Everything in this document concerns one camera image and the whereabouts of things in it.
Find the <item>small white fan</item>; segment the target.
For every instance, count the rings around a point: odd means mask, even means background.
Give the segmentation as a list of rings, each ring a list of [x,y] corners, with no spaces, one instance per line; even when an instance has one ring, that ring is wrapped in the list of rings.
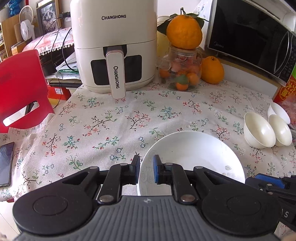
[[[19,13],[19,22],[20,22],[20,30],[21,35],[24,41],[27,41],[29,39],[34,40],[35,37],[35,31],[34,31],[34,25],[33,25],[33,19],[34,19],[34,13],[33,9],[26,5],[24,6],[20,13]]]

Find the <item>large orange on table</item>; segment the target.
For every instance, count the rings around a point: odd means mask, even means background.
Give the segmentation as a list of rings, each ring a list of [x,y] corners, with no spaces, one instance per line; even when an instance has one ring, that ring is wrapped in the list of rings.
[[[208,56],[202,59],[201,79],[209,84],[218,84],[224,78],[224,68],[219,59],[214,56]]]

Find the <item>small white bowl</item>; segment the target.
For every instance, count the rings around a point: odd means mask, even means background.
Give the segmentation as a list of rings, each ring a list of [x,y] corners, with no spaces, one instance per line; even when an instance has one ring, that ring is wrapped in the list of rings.
[[[281,117],[287,125],[290,124],[290,117],[288,116],[287,112],[277,103],[272,102],[267,110],[268,116],[275,114]]]

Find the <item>glass jar of small oranges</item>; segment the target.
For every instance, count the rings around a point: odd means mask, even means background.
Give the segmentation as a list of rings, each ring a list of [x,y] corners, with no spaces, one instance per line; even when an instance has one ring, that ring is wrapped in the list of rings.
[[[177,91],[192,91],[201,79],[202,55],[198,48],[185,50],[170,45],[168,54],[157,61],[161,81]]]

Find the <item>black microwave oven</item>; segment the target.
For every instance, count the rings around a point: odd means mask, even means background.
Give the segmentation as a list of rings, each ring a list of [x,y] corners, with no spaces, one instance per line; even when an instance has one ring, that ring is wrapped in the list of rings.
[[[213,1],[206,46],[288,83],[295,67],[295,34],[250,1]]]

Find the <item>large white bowl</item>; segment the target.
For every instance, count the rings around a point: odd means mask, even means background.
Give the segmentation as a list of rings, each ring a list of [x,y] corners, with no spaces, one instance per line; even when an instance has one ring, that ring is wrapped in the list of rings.
[[[275,145],[277,147],[289,146],[292,144],[292,133],[287,123],[280,116],[272,114],[268,117],[268,122],[275,133]]]
[[[269,122],[261,115],[247,112],[244,115],[244,137],[251,147],[257,149],[271,148],[276,136]]]

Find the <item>orange with leaves on jar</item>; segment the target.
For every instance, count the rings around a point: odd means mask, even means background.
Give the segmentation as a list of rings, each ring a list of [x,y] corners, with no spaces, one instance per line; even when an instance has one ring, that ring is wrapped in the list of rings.
[[[180,14],[172,14],[157,27],[157,31],[166,35],[168,41],[176,48],[194,50],[202,42],[202,28],[208,20],[198,14],[186,13],[180,8]]]

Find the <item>floral tablecloth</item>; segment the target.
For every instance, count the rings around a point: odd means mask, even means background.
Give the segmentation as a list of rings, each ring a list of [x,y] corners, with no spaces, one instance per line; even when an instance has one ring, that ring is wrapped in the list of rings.
[[[1,201],[89,166],[107,169],[136,154],[143,157],[177,131],[204,132],[227,144],[246,177],[293,175],[294,146],[259,150],[243,135],[244,115],[253,111],[267,117],[270,103],[269,96],[227,80],[200,82],[191,92],[169,90],[155,81],[120,100],[81,86],[39,125],[1,134],[1,144],[15,144],[11,185],[1,189]]]

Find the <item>white air fryer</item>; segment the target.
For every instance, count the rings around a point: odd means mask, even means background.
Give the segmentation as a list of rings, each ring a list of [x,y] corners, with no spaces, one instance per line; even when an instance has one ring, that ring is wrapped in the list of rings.
[[[156,73],[157,1],[71,1],[82,83],[114,99],[147,85]]]

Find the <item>bag of small oranges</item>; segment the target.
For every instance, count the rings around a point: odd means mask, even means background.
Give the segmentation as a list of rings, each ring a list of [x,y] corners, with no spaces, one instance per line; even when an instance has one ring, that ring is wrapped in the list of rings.
[[[296,104],[295,101],[284,100],[281,102],[281,106],[287,112],[288,116],[290,117],[290,123],[295,126],[296,116],[295,116],[295,108]]]

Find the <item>plain white plate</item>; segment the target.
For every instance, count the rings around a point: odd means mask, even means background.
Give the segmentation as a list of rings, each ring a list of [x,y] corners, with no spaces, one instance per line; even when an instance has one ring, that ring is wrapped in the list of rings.
[[[153,157],[162,163],[181,165],[184,170],[203,166],[241,183],[245,182],[243,166],[236,154],[224,142],[202,132],[183,131],[169,134],[147,151],[140,166],[137,194],[139,196],[170,195],[169,185],[154,182]]]

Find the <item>black smartphone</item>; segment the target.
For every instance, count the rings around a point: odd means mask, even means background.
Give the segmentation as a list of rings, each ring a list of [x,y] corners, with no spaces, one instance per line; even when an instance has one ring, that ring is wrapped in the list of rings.
[[[14,142],[2,145],[0,148],[0,187],[11,183],[11,167],[13,162]]]

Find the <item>white wooden shelf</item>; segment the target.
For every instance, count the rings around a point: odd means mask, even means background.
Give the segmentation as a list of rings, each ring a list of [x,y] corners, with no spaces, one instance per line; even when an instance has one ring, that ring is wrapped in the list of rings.
[[[240,84],[256,92],[263,93],[272,99],[278,94],[281,85],[276,81],[247,69],[238,64],[219,58],[224,68],[224,79]]]

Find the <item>red plastic chair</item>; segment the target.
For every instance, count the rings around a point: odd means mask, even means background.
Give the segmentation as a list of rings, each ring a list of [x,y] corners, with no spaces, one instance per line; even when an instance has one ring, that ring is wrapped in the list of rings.
[[[4,125],[4,119],[35,101],[39,104],[36,109],[9,126]],[[1,133],[7,133],[9,128],[37,126],[50,113],[54,113],[54,110],[48,100],[48,85],[38,51],[25,51],[2,61]]]

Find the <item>framed cat picture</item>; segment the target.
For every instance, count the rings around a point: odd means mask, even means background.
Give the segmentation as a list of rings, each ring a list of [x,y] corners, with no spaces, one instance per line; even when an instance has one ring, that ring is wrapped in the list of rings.
[[[61,20],[59,19],[60,4],[58,0],[36,2],[36,12],[41,35],[58,30],[61,25]]]

